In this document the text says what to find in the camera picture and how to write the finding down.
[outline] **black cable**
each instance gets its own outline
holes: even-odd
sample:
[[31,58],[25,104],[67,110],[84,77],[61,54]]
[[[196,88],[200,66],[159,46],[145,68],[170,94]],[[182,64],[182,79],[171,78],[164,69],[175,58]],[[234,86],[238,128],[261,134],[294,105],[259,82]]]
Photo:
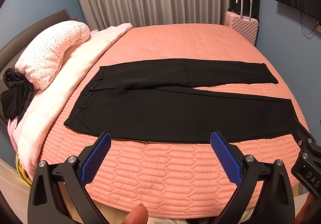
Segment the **black cable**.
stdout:
[[310,33],[308,33],[308,32],[306,32],[305,29],[302,27],[302,11],[300,11],[300,13],[301,13],[301,19],[300,19],[301,28],[304,30],[305,33],[307,33],[308,35],[311,35],[312,32],[314,31],[314,29],[315,29],[318,25],[320,25],[320,22],[319,22],[318,24],[316,24],[316,26],[313,28],[313,30],[312,30]]

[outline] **human hand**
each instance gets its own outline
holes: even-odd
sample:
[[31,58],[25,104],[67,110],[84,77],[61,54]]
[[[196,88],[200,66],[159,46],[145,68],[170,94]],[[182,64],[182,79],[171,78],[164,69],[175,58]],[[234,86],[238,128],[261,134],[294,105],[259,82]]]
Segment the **human hand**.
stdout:
[[313,201],[313,196],[311,193],[309,193],[305,204],[303,205],[302,209],[300,210],[300,212],[297,214],[295,218],[295,224],[300,224],[302,220],[304,220],[304,218],[306,217],[306,215],[310,210],[310,205],[312,201]]
[[147,224],[148,211],[144,204],[139,204],[124,218],[122,224]]

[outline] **yellow object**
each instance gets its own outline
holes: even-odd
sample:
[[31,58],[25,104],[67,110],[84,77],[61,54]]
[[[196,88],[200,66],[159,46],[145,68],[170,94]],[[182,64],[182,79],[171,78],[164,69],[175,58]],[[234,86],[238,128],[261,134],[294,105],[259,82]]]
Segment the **yellow object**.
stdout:
[[29,178],[27,172],[24,170],[24,168],[22,167],[20,160],[19,160],[19,156],[18,154],[16,154],[16,169],[18,171],[19,176],[23,179],[23,181],[27,184],[27,185],[31,185],[32,181]]

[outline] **black pants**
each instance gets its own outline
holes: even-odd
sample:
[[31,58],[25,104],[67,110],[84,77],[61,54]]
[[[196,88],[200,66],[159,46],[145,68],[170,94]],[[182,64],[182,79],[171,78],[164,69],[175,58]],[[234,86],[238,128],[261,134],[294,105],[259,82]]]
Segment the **black pants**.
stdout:
[[84,134],[151,142],[230,142],[288,134],[290,99],[194,89],[274,83],[265,64],[194,59],[147,60],[100,67],[64,125]]

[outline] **gray leather headboard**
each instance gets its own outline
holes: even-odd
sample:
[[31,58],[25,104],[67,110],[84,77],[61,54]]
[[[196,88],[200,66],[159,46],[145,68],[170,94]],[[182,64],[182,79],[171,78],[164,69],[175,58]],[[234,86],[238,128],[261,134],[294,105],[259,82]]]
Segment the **gray leather headboard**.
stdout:
[[[15,63],[17,62],[21,53],[25,50],[27,45],[46,28],[66,20],[71,20],[67,10],[62,10],[46,18],[43,18],[42,20],[31,25],[29,28],[25,29],[20,34],[15,36],[7,45],[5,45],[0,50],[0,94],[8,90],[3,82],[4,71],[9,67],[14,68]],[[1,103],[0,123],[3,123],[5,125],[8,123],[8,121],[3,116]]]

